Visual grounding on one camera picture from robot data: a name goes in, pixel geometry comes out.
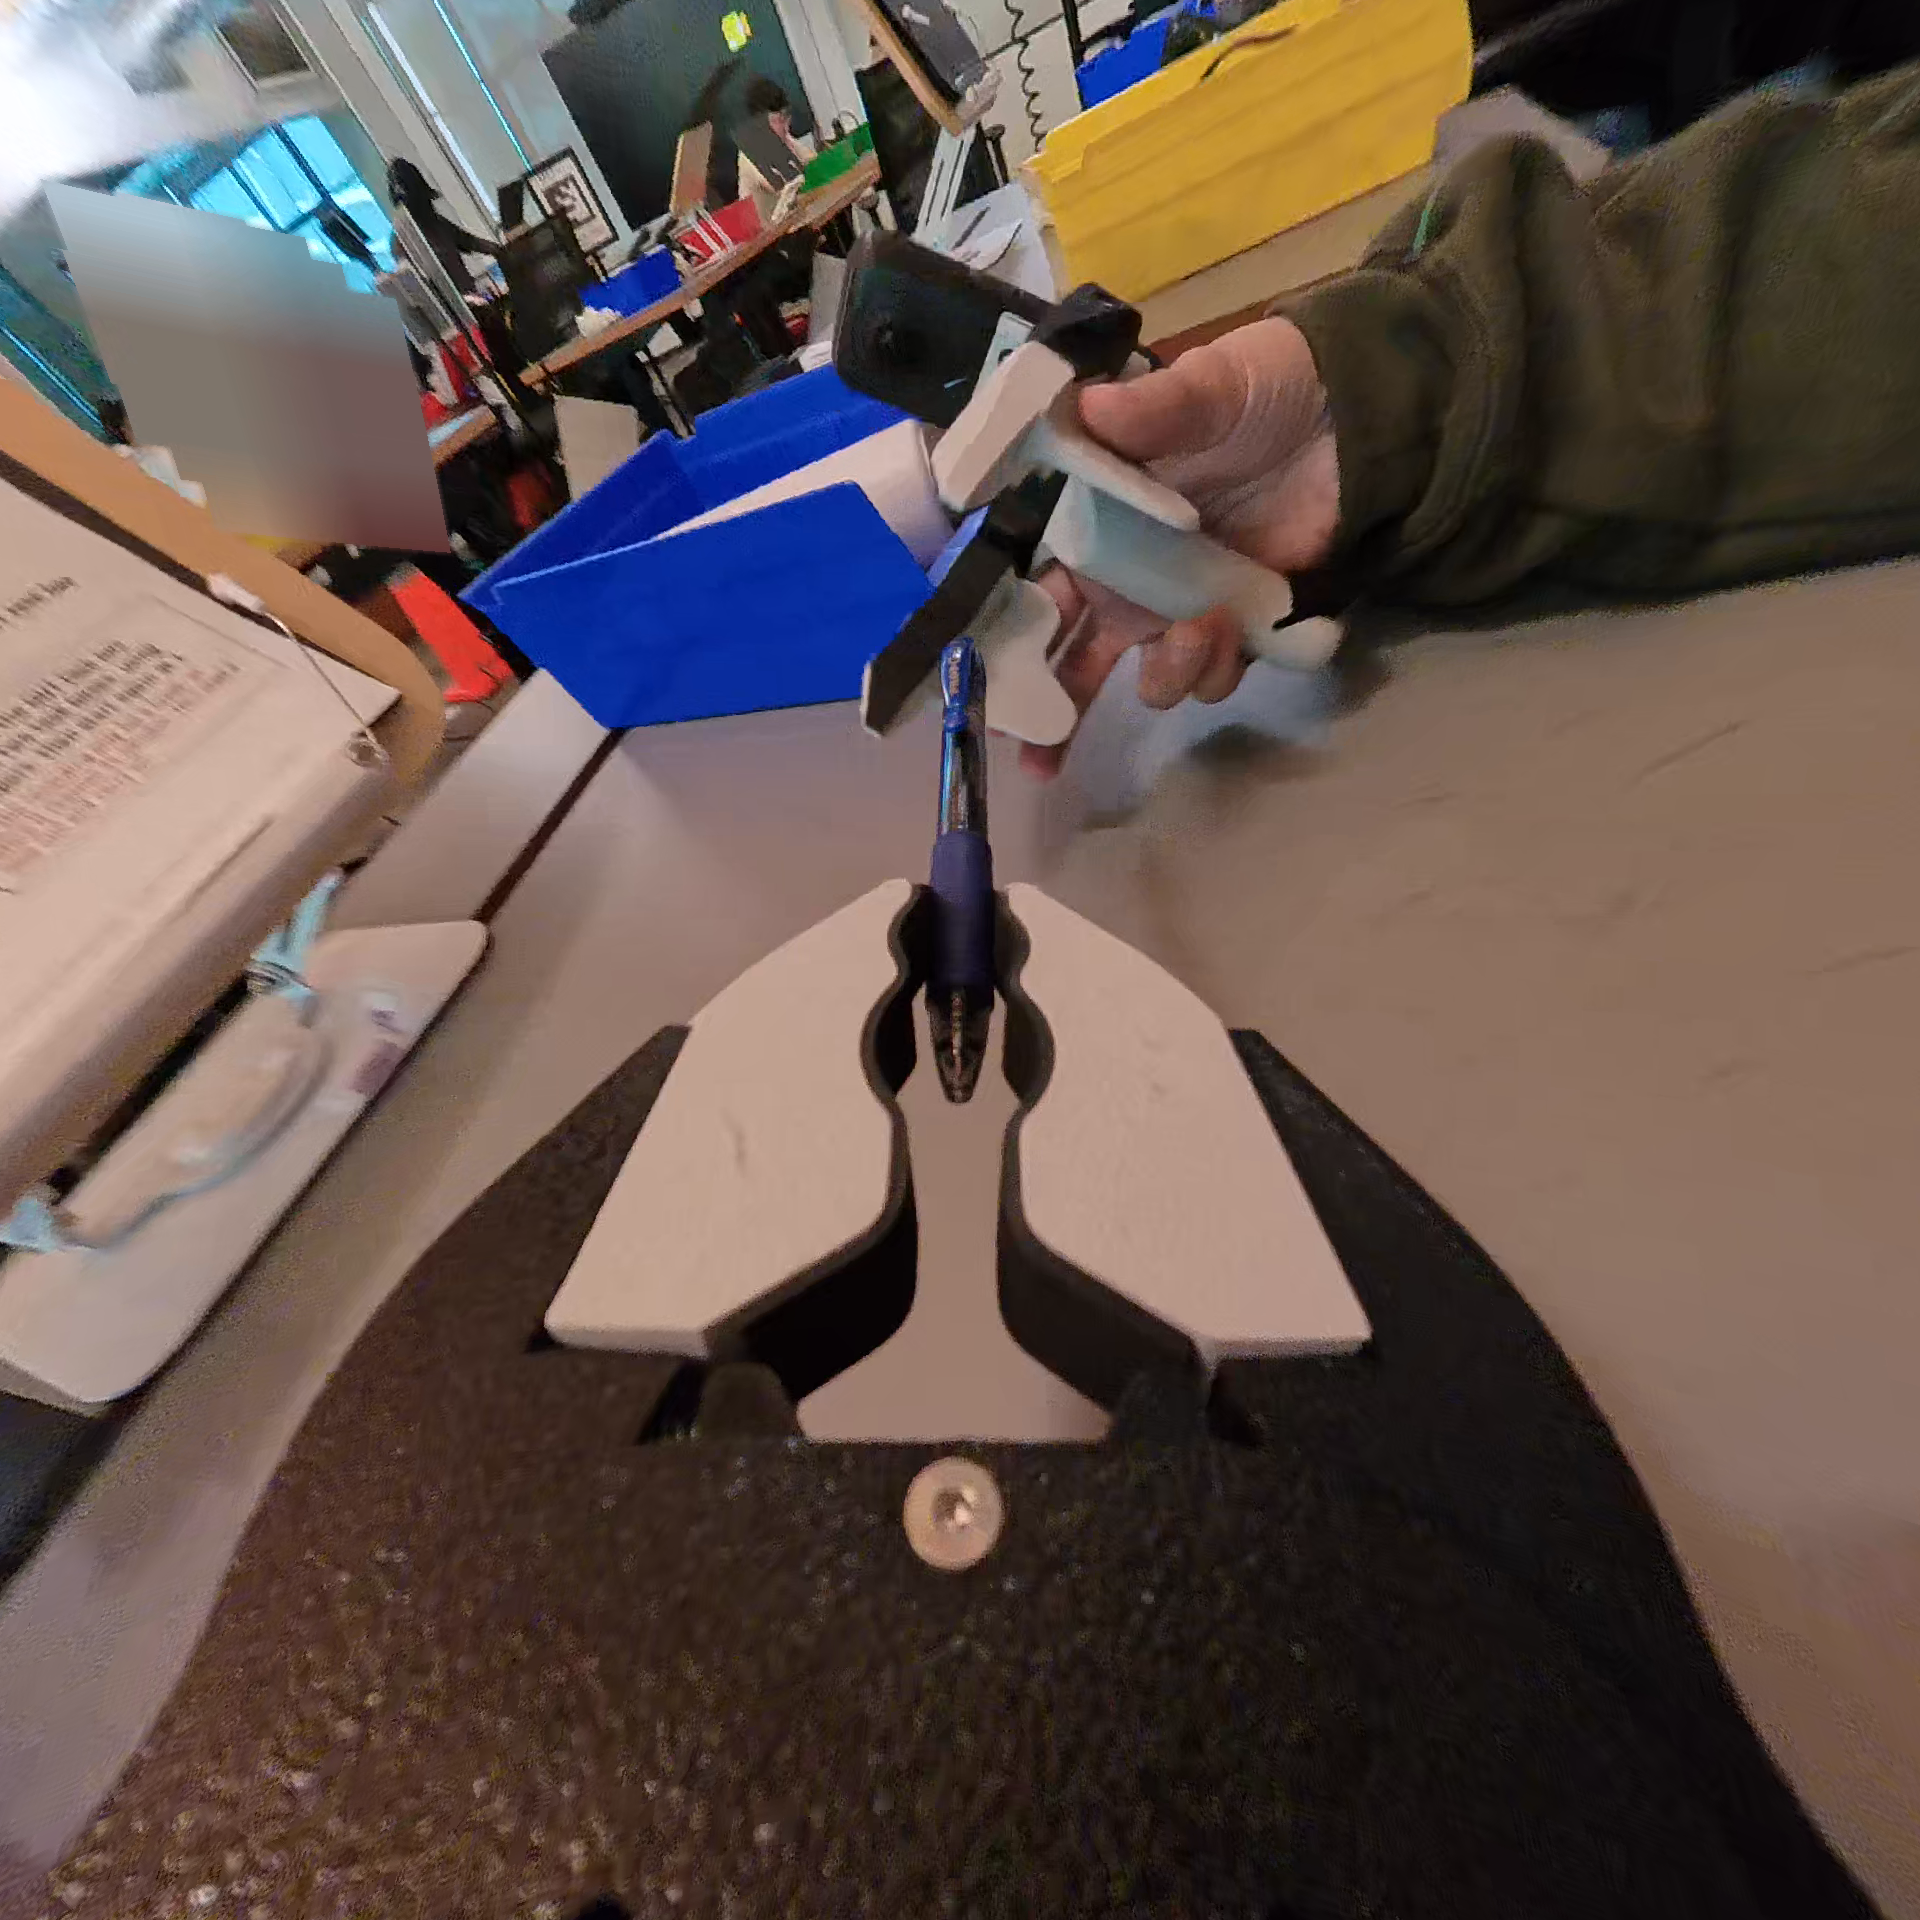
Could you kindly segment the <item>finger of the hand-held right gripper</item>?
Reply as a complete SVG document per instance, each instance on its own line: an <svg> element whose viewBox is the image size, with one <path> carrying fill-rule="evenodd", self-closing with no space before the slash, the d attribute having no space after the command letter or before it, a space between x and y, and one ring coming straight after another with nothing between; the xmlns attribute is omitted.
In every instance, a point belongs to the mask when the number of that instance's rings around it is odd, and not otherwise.
<svg viewBox="0 0 1920 1920"><path fill-rule="evenodd" d="M973 514L1029 479L1066 473L1050 418L1071 386L1071 362L1047 346L1004 356L930 449L944 511Z"/></svg>
<svg viewBox="0 0 1920 1920"><path fill-rule="evenodd" d="M1066 742L1076 708L1050 662L1064 618L1029 577L1062 487L1060 479L1022 481L948 542L926 602L863 665L856 711L870 737L938 705L944 662L961 652L975 662L985 730L1039 748Z"/></svg>

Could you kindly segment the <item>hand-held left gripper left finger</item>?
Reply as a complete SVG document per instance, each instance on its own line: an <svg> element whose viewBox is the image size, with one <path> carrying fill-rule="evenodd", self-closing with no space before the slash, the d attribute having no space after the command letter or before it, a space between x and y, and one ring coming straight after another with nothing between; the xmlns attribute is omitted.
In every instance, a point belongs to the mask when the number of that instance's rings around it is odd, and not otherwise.
<svg viewBox="0 0 1920 1920"><path fill-rule="evenodd" d="M566 1350L718 1361L882 1228L904 1166L873 1022L916 900L885 881L713 995L543 1311Z"/></svg>

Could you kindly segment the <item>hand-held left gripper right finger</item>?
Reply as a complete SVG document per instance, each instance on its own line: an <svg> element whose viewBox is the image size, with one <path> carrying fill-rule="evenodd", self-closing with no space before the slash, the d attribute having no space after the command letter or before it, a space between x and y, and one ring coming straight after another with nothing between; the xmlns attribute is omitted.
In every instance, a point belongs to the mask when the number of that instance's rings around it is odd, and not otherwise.
<svg viewBox="0 0 1920 1920"><path fill-rule="evenodd" d="M1230 1028L1175 975L1016 882L1008 1226L1116 1329L1225 1361L1349 1356L1372 1322Z"/></svg>

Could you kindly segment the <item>blue ballpoint pen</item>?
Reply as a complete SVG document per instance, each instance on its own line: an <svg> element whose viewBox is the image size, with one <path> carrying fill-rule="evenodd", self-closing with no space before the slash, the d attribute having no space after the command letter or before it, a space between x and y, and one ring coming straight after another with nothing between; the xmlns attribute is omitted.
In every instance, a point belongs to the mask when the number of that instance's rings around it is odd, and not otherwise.
<svg viewBox="0 0 1920 1920"><path fill-rule="evenodd" d="M970 638L938 662L942 761L927 862L927 1040L944 1098L970 1103L996 1001L996 889L985 745L988 670Z"/></svg>

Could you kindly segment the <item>blue plastic bin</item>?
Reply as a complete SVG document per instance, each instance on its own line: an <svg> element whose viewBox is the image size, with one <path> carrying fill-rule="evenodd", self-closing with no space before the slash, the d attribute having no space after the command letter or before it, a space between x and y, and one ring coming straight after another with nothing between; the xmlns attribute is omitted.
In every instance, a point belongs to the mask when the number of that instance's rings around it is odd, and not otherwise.
<svg viewBox="0 0 1920 1920"><path fill-rule="evenodd" d="M829 368L654 434L463 590L604 730L855 700L930 593L856 487L680 522L911 416Z"/></svg>

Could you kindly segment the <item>person's right forearm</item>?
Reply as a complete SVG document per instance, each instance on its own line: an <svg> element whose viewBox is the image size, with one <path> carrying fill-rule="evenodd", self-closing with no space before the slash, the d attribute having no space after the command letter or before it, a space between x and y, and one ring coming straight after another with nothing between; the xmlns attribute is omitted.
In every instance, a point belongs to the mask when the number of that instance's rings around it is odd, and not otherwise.
<svg viewBox="0 0 1920 1920"><path fill-rule="evenodd" d="M1328 396L1320 596L1661 602L1918 546L1918 76L1761 89L1590 180L1473 148L1279 305Z"/></svg>

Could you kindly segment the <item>orange red object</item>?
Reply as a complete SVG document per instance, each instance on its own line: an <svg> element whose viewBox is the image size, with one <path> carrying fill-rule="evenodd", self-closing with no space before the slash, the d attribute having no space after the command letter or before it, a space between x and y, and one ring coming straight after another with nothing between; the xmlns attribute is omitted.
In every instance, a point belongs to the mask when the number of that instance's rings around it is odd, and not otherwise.
<svg viewBox="0 0 1920 1920"><path fill-rule="evenodd" d="M394 571L385 593L438 672L446 706L485 706L512 691L513 672L506 659L432 579L413 567Z"/></svg>

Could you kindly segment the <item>person's right hand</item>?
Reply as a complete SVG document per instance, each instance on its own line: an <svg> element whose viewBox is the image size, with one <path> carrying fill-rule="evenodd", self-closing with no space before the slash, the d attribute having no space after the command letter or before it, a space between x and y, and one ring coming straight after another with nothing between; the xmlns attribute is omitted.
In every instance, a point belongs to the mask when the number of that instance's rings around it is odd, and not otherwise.
<svg viewBox="0 0 1920 1920"><path fill-rule="evenodd" d="M1151 473L1207 538L1292 579L1328 563L1338 520L1336 441L1306 339L1285 318L1233 328L1144 376L1085 386L1093 441ZM1165 619L1066 567L1039 586L1062 622L1054 676L1087 715L1121 665L1146 708L1220 705L1248 665L1231 609Z"/></svg>

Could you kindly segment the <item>white paper roll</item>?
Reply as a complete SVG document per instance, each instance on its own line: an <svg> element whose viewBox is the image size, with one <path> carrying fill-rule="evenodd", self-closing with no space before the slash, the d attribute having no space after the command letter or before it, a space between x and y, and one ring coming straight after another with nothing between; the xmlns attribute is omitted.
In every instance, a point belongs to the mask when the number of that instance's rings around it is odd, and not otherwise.
<svg viewBox="0 0 1920 1920"><path fill-rule="evenodd" d="M713 511L696 512L672 528L685 535L718 522L766 512L797 497L852 487L904 546L913 563L930 570L953 538L953 516L944 507L930 470L930 450L942 433L919 420L901 420L839 449L823 459L746 490Z"/></svg>

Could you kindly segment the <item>wooden top work desk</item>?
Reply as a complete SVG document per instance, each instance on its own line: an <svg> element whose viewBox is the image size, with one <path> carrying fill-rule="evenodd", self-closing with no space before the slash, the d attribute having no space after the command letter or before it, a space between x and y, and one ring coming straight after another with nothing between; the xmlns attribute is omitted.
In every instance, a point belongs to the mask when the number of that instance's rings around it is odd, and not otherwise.
<svg viewBox="0 0 1920 1920"><path fill-rule="evenodd" d="M880 161L873 151L865 151L856 156L855 164L840 177L797 194L783 217L768 224L749 242L730 247L729 252L700 266L693 275L684 278L679 288L669 295L647 305L628 318L613 321L600 330L559 346L535 363L528 363L519 372L521 383L535 393L546 393L562 376L586 367L604 355L637 353L647 347L665 322L721 290L730 280L759 263L759 259L774 252L782 240L794 233L829 227L840 214L850 211L877 186Z"/></svg>

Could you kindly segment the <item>small blue bin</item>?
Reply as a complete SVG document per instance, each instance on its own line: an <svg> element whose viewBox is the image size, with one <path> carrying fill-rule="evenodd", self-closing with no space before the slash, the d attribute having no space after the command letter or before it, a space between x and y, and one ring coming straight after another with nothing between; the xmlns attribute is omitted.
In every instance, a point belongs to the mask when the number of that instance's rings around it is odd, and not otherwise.
<svg viewBox="0 0 1920 1920"><path fill-rule="evenodd" d="M583 288L583 316L597 314L613 321L630 321L641 311L679 303L684 294L680 263L672 247L654 247L613 272L607 280Z"/></svg>

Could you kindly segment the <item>yellow plastic bin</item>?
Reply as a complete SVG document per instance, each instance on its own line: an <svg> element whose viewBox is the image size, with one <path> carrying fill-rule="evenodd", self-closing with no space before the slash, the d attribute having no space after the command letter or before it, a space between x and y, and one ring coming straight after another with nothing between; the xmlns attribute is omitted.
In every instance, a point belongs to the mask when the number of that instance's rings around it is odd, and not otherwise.
<svg viewBox="0 0 1920 1920"><path fill-rule="evenodd" d="M1078 112L1023 164L1064 286L1142 300L1433 158L1464 2L1286 2Z"/></svg>

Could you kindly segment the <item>framed fiducial marker sign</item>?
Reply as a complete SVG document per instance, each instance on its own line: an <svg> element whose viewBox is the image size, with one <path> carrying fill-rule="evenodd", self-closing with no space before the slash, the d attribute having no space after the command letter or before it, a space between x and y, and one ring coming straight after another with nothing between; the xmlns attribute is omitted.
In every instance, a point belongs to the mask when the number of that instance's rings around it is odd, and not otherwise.
<svg viewBox="0 0 1920 1920"><path fill-rule="evenodd" d="M524 177L524 187L543 217L565 222L586 259L599 259L615 246L616 230L574 148L535 162Z"/></svg>

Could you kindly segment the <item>instruction sheet on clipboard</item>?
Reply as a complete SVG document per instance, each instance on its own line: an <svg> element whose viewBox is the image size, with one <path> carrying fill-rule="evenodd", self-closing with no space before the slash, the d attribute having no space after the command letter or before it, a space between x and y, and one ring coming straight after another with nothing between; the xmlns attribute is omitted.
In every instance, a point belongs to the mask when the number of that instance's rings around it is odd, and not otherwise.
<svg viewBox="0 0 1920 1920"><path fill-rule="evenodd" d="M5 376L1 490L10 483L159 571L270 624L326 662L397 691L364 726L325 785L247 843L101 990L5 1073L1 1200L47 1185L128 1104L136 1081L181 1042L270 935L288 926L444 737L441 694L406 648L358 612L225 535L204 511L87 439L33 391Z"/></svg>

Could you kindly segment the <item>printed instruction sheet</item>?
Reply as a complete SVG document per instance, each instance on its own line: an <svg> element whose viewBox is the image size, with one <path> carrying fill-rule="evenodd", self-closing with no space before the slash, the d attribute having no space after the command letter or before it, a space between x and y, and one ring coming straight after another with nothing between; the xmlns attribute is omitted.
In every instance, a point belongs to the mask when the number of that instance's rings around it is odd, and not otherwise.
<svg viewBox="0 0 1920 1920"><path fill-rule="evenodd" d="M5 483L5 1073L394 702Z"/></svg>

